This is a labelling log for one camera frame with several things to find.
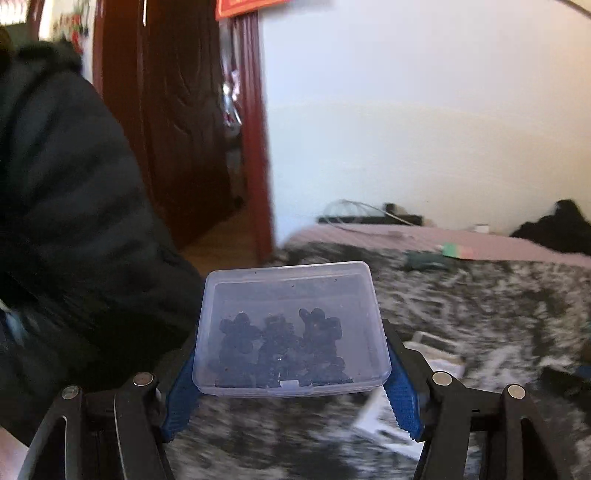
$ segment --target bed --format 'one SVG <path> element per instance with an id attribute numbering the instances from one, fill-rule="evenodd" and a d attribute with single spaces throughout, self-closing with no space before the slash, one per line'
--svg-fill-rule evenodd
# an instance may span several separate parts
<path id="1" fill-rule="evenodd" d="M 407 251 L 445 242 L 475 260 L 449 271 L 406 271 Z M 589 337 L 591 258 L 528 241 L 403 226 L 324 225 L 295 234 L 270 265 L 365 261 L 382 317 L 403 337 L 421 330 L 462 345 L 463 382 L 502 391 L 526 386 L 577 479 L 591 478 L 588 411 L 539 382 L 543 368 L 574 372 Z M 183 479 L 410 479 L 416 462 L 356 435 L 367 394 L 286 400 L 202 397 L 167 453 Z M 474 436 L 465 477 L 478 477 Z"/>

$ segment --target pink bedsheet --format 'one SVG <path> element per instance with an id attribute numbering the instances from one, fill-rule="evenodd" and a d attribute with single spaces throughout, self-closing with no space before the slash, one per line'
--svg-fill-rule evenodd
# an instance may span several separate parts
<path id="1" fill-rule="evenodd" d="M 286 244 L 328 242 L 364 248 L 436 251 L 444 243 L 472 249 L 475 260 L 553 262 L 591 268 L 591 257 L 561 254 L 528 240 L 442 228 L 398 225 L 315 225 L 292 235 Z"/>

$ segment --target gray fuzzy blanket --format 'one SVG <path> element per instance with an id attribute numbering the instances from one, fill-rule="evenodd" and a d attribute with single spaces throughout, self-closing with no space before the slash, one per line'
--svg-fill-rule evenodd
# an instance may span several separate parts
<path id="1" fill-rule="evenodd" d="M 468 387 L 526 385 L 577 479 L 591 478 L 588 412 L 538 382 L 543 367 L 574 371 L 589 337 L 591 271 L 533 262 L 457 261 L 450 271 L 405 271 L 405 254 L 336 244 L 280 251 L 271 265 L 362 260 L 382 317 L 460 342 Z M 202 397 L 167 453 L 177 480 L 411 479 L 416 463 L 357 437 L 365 394 L 283 400 Z M 478 477 L 472 442 L 465 477 Z"/>

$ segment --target white cable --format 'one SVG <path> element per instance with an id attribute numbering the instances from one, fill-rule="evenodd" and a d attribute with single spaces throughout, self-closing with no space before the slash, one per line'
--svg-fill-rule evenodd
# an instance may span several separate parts
<path id="1" fill-rule="evenodd" d="M 349 216 L 354 216 L 354 217 L 356 217 L 355 221 L 353 221 L 353 223 L 344 223 L 344 222 L 341 220 L 341 217 L 342 217 L 342 215 L 338 215 L 338 214 L 337 214 L 337 215 L 330 215 L 330 213 L 331 213 L 332 209 L 334 209 L 335 207 L 345 207 L 345 208 L 347 208 L 347 207 L 356 207 L 356 208 L 357 208 L 357 211 L 356 211 L 356 212 L 355 212 L 353 215 L 349 215 Z M 402 218 L 400 218 L 400 217 L 397 217 L 396 215 L 393 215 L 392 213 L 389 213 L 389 212 L 386 212 L 385 210 L 382 210 L 381 208 L 374 207 L 373 205 L 370 205 L 369 203 L 364 203 L 364 202 L 356 202 L 356 201 L 353 201 L 353 200 L 336 200 L 336 201 L 334 201 L 334 202 L 330 202 L 330 203 L 329 203 L 329 204 L 328 204 L 328 205 L 325 207 L 325 209 L 324 209 L 324 212 L 323 212 L 323 214 L 322 214 L 322 218 L 324 219 L 324 221 L 325 221 L 325 222 L 326 222 L 328 225 L 337 226 L 337 227 L 340 227 L 340 228 L 342 228 L 342 225 L 355 225 L 355 224 L 356 224 L 356 221 L 357 221 L 357 219 L 359 219 L 359 218 L 361 218 L 361 217 L 363 217 L 363 216 L 367 216 L 367 215 L 363 215 L 363 214 L 367 214 L 367 212 L 368 212 L 368 209 L 370 209 L 370 210 L 375 210 L 375 211 L 377 211 L 377 212 L 381 212 L 381 213 L 383 213 L 384 215 L 387 215 L 387 216 L 389 216 L 389 217 L 392 217 L 392 218 L 393 218 L 393 219 L 395 219 L 395 220 L 398 220 L 398 221 L 399 221 L 399 222 L 401 222 L 401 223 L 404 223 L 405 225 L 416 226 L 416 225 L 414 225 L 414 224 L 412 224 L 412 223 L 410 223 L 410 222 L 407 222 L 406 220 L 404 220 L 404 219 L 402 219 Z M 329 217 L 331 217 L 331 216 L 332 216 L 332 217 L 336 217 L 336 219 L 337 219 L 337 222 L 338 222 L 338 225 L 337 225 L 337 224 L 335 224 L 335 223 L 333 223 L 333 222 L 330 220 L 330 218 L 329 218 Z"/>

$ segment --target dark red door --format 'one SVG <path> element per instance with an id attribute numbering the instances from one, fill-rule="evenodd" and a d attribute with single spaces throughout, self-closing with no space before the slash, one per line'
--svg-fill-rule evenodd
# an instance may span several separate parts
<path id="1" fill-rule="evenodd" d="M 182 247 L 227 218 L 232 208 L 215 0 L 146 0 L 144 5 L 147 163 L 156 210 Z"/>

